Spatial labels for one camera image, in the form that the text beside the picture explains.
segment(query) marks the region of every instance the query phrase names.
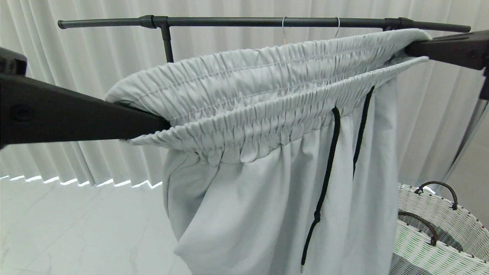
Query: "woven basket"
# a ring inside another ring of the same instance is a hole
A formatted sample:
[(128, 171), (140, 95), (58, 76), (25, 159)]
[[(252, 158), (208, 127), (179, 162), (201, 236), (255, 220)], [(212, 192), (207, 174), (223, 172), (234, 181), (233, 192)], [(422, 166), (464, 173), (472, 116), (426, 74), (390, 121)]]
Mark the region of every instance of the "woven basket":
[[(440, 184), (450, 190), (453, 202), (433, 194), (423, 193), (429, 184)], [(399, 210), (414, 213), (427, 220), (438, 233), (438, 240), (457, 251), (489, 262), (489, 231), (467, 209), (458, 205), (457, 195), (445, 183), (427, 182), (418, 188), (399, 185)], [(400, 220), (428, 233), (427, 227), (410, 216)]]
[(431, 237), (398, 220), (389, 275), (489, 275), (489, 263), (438, 241), (428, 221), (404, 211), (399, 215), (425, 225)]

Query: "metal hanger hook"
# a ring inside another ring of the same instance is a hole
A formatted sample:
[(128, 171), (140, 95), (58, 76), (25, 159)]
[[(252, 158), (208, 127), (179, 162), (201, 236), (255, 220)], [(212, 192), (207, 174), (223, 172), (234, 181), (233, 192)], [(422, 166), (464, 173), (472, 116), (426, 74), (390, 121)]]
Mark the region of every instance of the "metal hanger hook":
[(284, 16), (282, 18), (282, 31), (284, 32), (284, 45), (287, 44), (287, 36), (285, 35), (285, 28), (284, 28), (284, 21), (285, 21), (285, 18), (287, 18), (287, 16)]
[(336, 34), (334, 35), (334, 37), (336, 38), (336, 36), (338, 36), (338, 32), (339, 32), (339, 26), (340, 26), (340, 21), (339, 21), (339, 17), (337, 17), (336, 19), (338, 19), (338, 29), (336, 29)]

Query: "black clothing rack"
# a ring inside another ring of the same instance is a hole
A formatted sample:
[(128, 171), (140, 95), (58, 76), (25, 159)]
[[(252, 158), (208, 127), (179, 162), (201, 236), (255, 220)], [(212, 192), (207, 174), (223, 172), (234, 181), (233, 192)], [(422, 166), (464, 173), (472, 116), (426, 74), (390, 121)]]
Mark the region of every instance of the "black clothing rack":
[[(362, 27), (393, 30), (419, 28), (469, 32), (470, 26), (417, 22), (407, 18), (241, 18), (168, 17), (58, 21), (61, 29), (100, 26), (142, 26), (160, 28), (167, 62), (173, 62), (172, 26), (248, 27)], [(414, 42), (405, 49), (411, 56), (482, 70), (488, 76), (489, 30), (438, 37)], [(130, 139), (170, 129), (165, 118), (129, 106), (105, 102), (85, 94), (25, 77), (25, 56), (0, 49), (0, 148), (7, 144)], [(480, 99), (489, 100), (486, 78)]]

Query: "brown basket handle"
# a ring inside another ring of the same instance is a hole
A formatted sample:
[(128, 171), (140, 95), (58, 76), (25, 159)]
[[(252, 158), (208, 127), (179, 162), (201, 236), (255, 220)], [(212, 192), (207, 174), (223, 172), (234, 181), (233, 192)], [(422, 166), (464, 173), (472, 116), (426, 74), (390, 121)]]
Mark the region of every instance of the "brown basket handle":
[(452, 207), (450, 207), (451, 209), (453, 210), (457, 210), (457, 207), (458, 207), (458, 200), (457, 200), (457, 194), (455, 194), (455, 191), (453, 190), (453, 188), (451, 186), (449, 186), (448, 184), (446, 183), (443, 183), (443, 182), (437, 182), (437, 181), (432, 181), (432, 182), (427, 182), (427, 183), (423, 183), (420, 185), (420, 187), (418, 187), (418, 189), (416, 189), (416, 191), (414, 191), (416, 194), (420, 194), (420, 193), (423, 193), (423, 187), (429, 185), (429, 184), (439, 184), (439, 185), (442, 185), (442, 186), (445, 186), (446, 188), (448, 188), (448, 190), (450, 190), (450, 193), (452, 193), (452, 197), (453, 197), (453, 204), (452, 204)]
[(398, 212), (398, 216), (410, 216), (410, 217), (413, 217), (413, 218), (421, 221), (422, 223), (424, 223), (424, 225), (426, 225), (428, 227), (428, 229), (431, 231), (431, 234), (433, 234), (433, 236), (431, 237), (431, 240), (430, 240), (429, 244), (432, 245), (432, 246), (436, 246), (436, 242), (438, 240), (438, 234), (436, 233), (436, 230), (431, 225), (431, 223), (429, 223), (429, 221), (423, 219), (422, 217), (420, 217), (420, 216), (418, 216), (416, 214), (413, 214), (411, 212), (406, 212), (406, 211), (399, 211)]

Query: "black drawstring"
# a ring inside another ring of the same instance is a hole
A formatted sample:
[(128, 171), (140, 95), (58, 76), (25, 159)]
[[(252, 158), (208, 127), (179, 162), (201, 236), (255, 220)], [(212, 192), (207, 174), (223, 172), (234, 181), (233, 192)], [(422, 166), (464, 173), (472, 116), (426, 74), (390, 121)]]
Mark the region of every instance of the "black drawstring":
[(375, 86), (372, 86), (370, 92), (368, 92), (365, 97), (365, 102), (363, 103), (362, 120), (360, 122), (360, 129), (358, 130), (358, 138), (356, 139), (355, 154), (353, 156), (353, 174), (355, 174), (356, 161), (360, 155), (360, 147), (362, 145), (363, 131), (365, 130), (365, 124), (367, 123), (368, 106), (370, 104), (370, 98), (372, 98), (372, 93), (374, 92)]
[(323, 187), (321, 189), (321, 195), (319, 196), (319, 200), (317, 201), (316, 211), (314, 212), (314, 221), (312, 222), (311, 228), (309, 229), (306, 243), (304, 244), (304, 250), (302, 250), (301, 273), (303, 271), (304, 264), (306, 263), (307, 248), (309, 247), (309, 242), (311, 241), (312, 231), (314, 230), (316, 224), (318, 224), (321, 221), (321, 207), (323, 206), (324, 198), (326, 197), (326, 190), (328, 189), (328, 183), (330, 181), (331, 169), (333, 168), (334, 151), (336, 150), (336, 144), (338, 143), (339, 126), (340, 126), (340, 117), (339, 117), (339, 111), (337, 107), (333, 108), (333, 115), (334, 115), (334, 132), (333, 132), (333, 139), (331, 141), (330, 154), (328, 156), (328, 164), (326, 166), (326, 174), (324, 175), (324, 182), (323, 182)]

